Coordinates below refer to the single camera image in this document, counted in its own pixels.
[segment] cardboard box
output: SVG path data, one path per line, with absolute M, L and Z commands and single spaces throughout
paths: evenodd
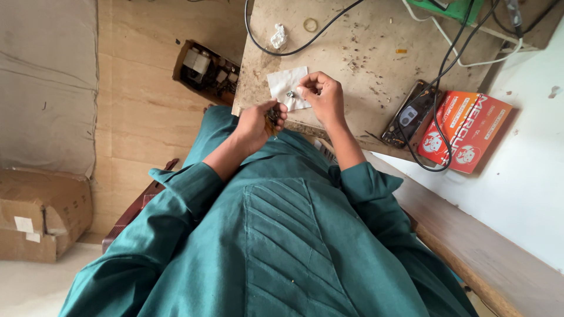
M 55 262 L 91 224 L 86 177 L 0 169 L 0 259 Z
M 215 94 L 213 94 L 211 91 L 208 91 L 206 89 L 196 90 L 194 87 L 190 86 L 188 83 L 184 82 L 181 79 L 180 70 L 182 69 L 182 65 L 183 65 L 184 60 L 186 58 L 186 54 L 188 53 L 188 51 L 190 49 L 192 49 L 194 44 L 205 47 L 204 45 L 197 43 L 196 41 L 189 41 L 189 40 L 185 41 L 184 46 L 182 46 L 180 53 L 178 54 L 176 64 L 174 65 L 173 80 L 181 83 L 186 88 L 188 88 L 191 92 L 195 93 L 198 96 L 202 96 L 202 97 L 206 98 L 207 100 L 211 101 L 212 103 L 233 106 L 233 101 L 235 99 L 235 96 L 232 93 L 224 93 L 224 94 L 221 95 L 221 97 L 218 97 Z M 213 50 L 210 50 L 207 47 L 205 47 L 205 49 L 213 53 L 213 55 L 211 56 L 211 59 L 212 59 L 214 64 L 218 64 L 219 58 L 222 57 L 222 56 L 220 54 L 217 54 Z M 225 60 L 228 61 L 229 63 L 233 64 L 237 69 L 241 68 L 241 66 L 238 65 L 237 63 L 234 63 L 233 61 L 228 60 L 228 59 L 225 59 Z
M 437 119 L 452 147 L 449 168 L 472 173 L 511 109 L 510 104 L 484 94 L 447 91 Z M 427 128 L 417 153 L 443 166 L 447 163 L 447 146 L 435 122 Z

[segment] shirt sleeve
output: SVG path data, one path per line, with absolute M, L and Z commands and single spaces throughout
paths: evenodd
M 205 163 L 178 172 L 149 172 L 166 189 L 153 198 L 109 246 L 84 267 L 59 316 L 137 316 L 179 244 L 223 188 Z
M 429 315 L 477 317 L 450 269 L 416 239 L 409 218 L 392 194 L 402 182 L 368 162 L 340 174 L 341 189 L 349 203 L 374 236 L 400 260 Z

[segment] person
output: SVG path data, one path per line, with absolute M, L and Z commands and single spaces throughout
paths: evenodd
M 166 189 L 77 275 L 60 316 L 477 316 L 347 127 L 341 84 L 300 80 L 338 167 L 276 100 L 209 108 Z M 265 114 L 279 114 L 277 138 Z

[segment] orange box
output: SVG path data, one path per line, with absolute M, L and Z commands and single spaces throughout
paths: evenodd
M 510 104 L 488 95 L 447 91 L 437 109 L 437 121 L 452 147 L 449 168 L 472 173 L 511 109 Z M 417 153 L 446 165 L 447 146 L 434 121 L 419 143 Z

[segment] mobile phone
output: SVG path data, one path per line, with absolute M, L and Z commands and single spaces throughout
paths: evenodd
M 440 90 L 437 91 L 433 86 L 425 90 L 428 85 L 423 80 L 417 80 L 410 89 L 398 112 L 382 134 L 384 142 L 396 148 L 404 148 L 421 126 L 424 126 L 424 129 L 427 128 L 430 122 L 428 114 L 433 108 L 435 94 L 439 94 L 437 98 L 440 96 Z

